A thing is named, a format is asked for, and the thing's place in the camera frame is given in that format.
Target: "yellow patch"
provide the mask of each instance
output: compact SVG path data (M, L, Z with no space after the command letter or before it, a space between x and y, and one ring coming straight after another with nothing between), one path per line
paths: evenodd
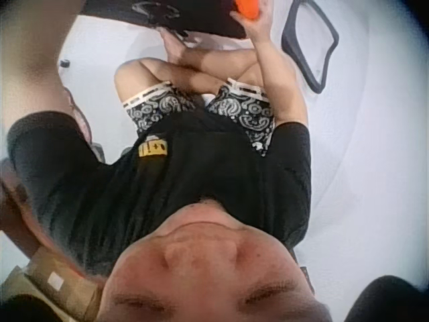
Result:
M139 146L139 156L166 156L167 141L166 140L153 140L144 142Z

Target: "paisley pattern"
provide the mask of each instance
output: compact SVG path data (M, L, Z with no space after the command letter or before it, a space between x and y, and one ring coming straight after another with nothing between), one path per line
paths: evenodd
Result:
M125 102L124 107L136 124L138 135L171 113L196 109L192 99L169 82L138 94ZM211 113L232 119L245 130L257 152L262 156L267 153L274 118L269 101L259 87L229 80L206 108Z

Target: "orange object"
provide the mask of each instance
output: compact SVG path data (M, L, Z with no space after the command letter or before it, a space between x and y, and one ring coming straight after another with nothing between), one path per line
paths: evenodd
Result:
M239 13L247 19L257 19L259 17L259 0L235 0Z

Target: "cardboard box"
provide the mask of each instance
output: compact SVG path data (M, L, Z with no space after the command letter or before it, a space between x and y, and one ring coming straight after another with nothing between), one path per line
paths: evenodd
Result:
M67 263L46 248L42 247L36 252L25 274L52 302L76 320L95 320L101 289L70 269Z
M77 322L70 315L57 307L46 297L24 274L23 270L16 266L7 280L1 285L1 300L7 301L17 295L28 294L44 301L57 314L63 322Z

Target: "foot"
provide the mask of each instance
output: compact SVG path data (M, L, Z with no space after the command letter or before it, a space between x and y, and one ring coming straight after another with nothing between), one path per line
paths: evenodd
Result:
M186 45L166 28L158 28L157 31L160 32L162 40L164 41L164 46L167 50L168 62L179 65L183 54L187 49Z

